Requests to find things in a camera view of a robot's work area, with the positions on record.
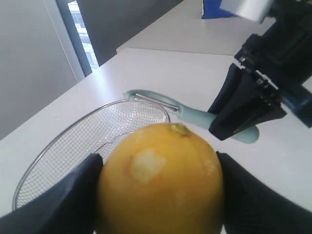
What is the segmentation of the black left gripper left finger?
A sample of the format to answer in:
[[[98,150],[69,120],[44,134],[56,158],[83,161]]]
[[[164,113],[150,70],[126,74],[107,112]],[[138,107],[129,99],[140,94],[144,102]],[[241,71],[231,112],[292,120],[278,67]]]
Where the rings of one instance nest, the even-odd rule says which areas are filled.
[[[26,205],[1,217],[2,234],[92,234],[96,190],[103,167],[90,154],[60,182]]]

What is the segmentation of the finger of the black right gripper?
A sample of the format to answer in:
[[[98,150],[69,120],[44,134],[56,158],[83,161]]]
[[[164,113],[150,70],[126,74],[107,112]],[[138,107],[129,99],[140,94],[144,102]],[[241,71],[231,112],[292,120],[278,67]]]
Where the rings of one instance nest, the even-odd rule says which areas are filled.
[[[212,114],[220,114],[222,112],[235,94],[242,79],[242,75],[243,70],[236,64],[232,63],[228,69],[225,81],[208,112]]]
[[[268,82],[249,73],[242,79],[230,102],[209,127],[209,132],[220,140],[257,124],[281,119],[286,115],[277,91]]]

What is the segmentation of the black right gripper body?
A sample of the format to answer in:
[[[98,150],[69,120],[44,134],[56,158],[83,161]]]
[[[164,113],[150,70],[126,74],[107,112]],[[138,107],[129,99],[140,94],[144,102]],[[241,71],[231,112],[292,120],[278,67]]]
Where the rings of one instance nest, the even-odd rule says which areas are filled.
[[[312,125],[312,95],[303,83],[312,75],[312,5],[276,0],[269,12],[275,23],[261,36],[253,34],[235,58],[243,73],[258,76],[278,93],[307,127]]]

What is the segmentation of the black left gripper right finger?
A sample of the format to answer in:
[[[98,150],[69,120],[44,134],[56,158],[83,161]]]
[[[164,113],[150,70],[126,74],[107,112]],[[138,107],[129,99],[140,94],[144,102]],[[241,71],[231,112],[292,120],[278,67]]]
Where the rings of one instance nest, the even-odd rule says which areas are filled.
[[[266,186],[226,153],[224,226],[228,234],[310,234],[312,213]]]

